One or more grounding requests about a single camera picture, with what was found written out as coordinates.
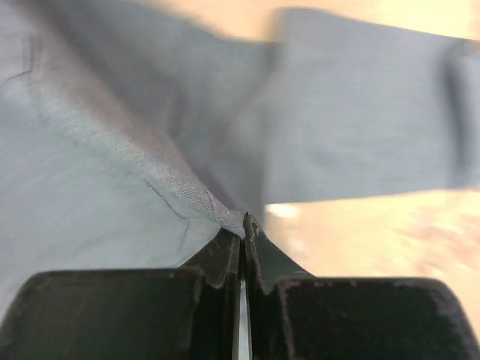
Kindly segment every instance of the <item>garment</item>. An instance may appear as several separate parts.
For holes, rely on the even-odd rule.
[[[280,18],[249,43],[131,1],[0,0],[0,317],[36,272],[175,267],[265,203],[478,182],[468,43]]]

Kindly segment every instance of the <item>wooden surface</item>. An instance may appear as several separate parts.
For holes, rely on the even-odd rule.
[[[479,38],[470,0],[163,0],[225,35],[270,40],[285,6]],[[427,276],[460,298],[480,337],[480,192],[431,191],[267,207],[267,232],[317,276]]]

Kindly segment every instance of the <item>gray fabric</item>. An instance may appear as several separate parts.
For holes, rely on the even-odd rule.
[[[177,266],[264,203],[479,181],[463,41],[280,24],[248,43],[129,1],[0,0],[0,317],[35,272]]]

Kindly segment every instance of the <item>wooden table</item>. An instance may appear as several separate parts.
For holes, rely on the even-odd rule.
[[[225,35],[271,40],[272,13],[322,8],[373,23],[476,35],[480,0],[149,0]],[[428,191],[267,206],[267,232],[318,276],[427,276],[460,298],[480,338],[480,192]]]

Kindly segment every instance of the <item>gray cloth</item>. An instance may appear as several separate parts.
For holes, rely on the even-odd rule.
[[[305,9],[279,38],[0,0],[0,317],[36,272],[178,266],[265,202],[479,181],[468,44]]]

